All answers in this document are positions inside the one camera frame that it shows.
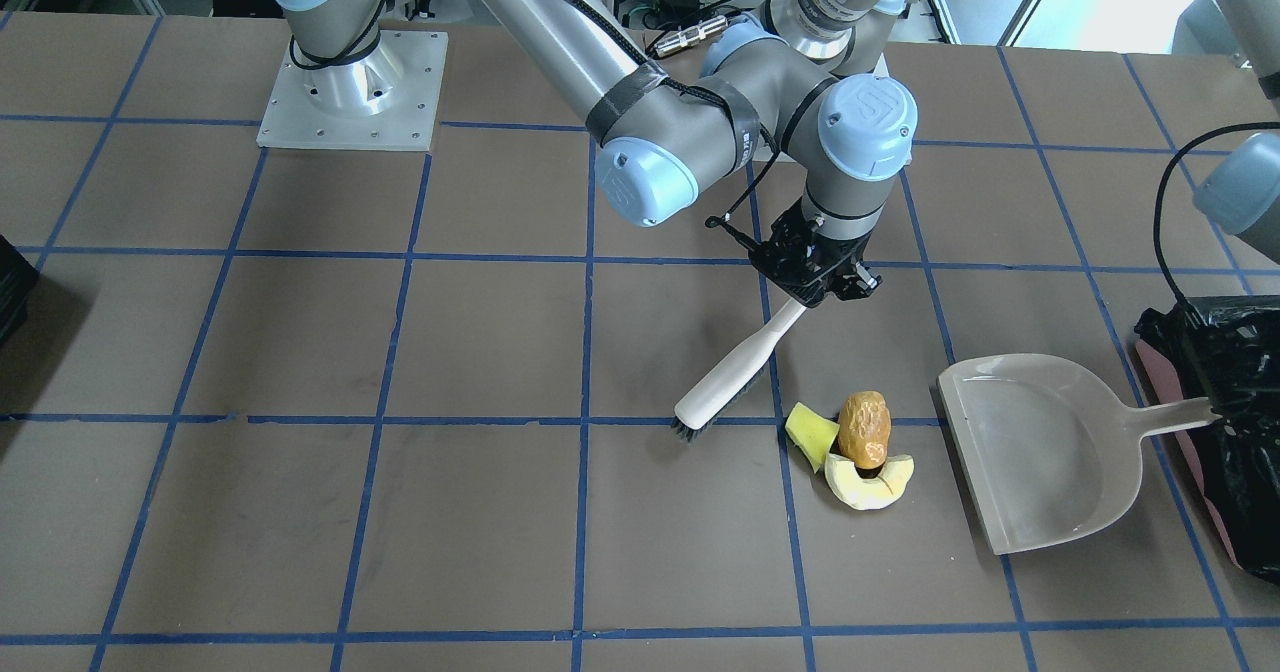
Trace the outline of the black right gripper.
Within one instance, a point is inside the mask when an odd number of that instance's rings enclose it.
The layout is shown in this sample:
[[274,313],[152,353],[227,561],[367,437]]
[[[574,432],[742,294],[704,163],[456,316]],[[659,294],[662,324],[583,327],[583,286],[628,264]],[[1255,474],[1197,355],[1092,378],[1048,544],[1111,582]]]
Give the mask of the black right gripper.
[[820,233],[815,218],[803,212],[801,201],[771,225],[771,236],[753,244],[753,268],[806,308],[818,307],[827,294],[837,300],[864,300],[879,288],[882,276],[864,265],[870,234],[832,239]]

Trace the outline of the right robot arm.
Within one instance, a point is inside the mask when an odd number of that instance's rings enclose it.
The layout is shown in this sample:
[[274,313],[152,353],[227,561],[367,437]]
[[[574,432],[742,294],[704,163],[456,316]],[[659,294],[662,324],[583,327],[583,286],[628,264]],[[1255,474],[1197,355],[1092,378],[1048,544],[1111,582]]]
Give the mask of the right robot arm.
[[[301,70],[366,69],[380,17],[411,0],[274,0]],[[808,307],[869,297],[861,261],[893,180],[911,157],[910,90],[855,67],[859,28],[883,0],[768,0],[732,20],[692,84],[673,79],[600,0],[480,0],[600,145],[596,184],[621,218],[663,224],[768,145],[806,172],[796,202],[756,242],[726,227],[754,268]]]

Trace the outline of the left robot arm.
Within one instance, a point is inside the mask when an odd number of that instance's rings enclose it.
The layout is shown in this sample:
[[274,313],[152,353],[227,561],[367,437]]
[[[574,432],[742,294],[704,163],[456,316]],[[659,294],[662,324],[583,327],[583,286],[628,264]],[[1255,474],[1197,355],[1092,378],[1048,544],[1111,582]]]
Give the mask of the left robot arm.
[[876,70],[896,22],[920,0],[765,0],[708,49],[709,76],[750,40],[777,37],[838,78]]

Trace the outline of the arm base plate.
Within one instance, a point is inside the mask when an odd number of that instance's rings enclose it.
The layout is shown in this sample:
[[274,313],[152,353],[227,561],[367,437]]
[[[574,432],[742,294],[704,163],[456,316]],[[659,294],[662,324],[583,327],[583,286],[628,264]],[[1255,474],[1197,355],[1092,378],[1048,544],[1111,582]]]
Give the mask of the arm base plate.
[[428,152],[449,47],[443,31],[384,29],[367,58],[302,70],[282,61],[256,142],[306,151]]

